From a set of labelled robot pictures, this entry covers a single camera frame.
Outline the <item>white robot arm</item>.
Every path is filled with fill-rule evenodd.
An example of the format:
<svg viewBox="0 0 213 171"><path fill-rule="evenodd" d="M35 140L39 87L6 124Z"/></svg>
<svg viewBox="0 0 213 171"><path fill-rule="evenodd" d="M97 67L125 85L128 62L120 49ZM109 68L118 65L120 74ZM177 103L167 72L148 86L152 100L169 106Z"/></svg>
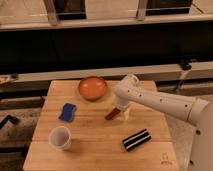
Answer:
<svg viewBox="0 0 213 171"><path fill-rule="evenodd" d="M194 125L188 171L213 171L213 101L143 89L133 74L116 84L114 94L121 111L135 102Z"/></svg>

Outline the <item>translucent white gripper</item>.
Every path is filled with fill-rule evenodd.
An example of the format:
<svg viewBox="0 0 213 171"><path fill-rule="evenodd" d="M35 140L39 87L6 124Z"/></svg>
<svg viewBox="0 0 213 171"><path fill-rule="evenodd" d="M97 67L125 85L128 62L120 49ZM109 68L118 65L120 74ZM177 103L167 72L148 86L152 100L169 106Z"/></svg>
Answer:
<svg viewBox="0 0 213 171"><path fill-rule="evenodd" d="M130 102L126 99L116 97L115 98L115 107L123 112L124 120L128 120L130 116L130 109L128 109L130 106Z"/></svg>

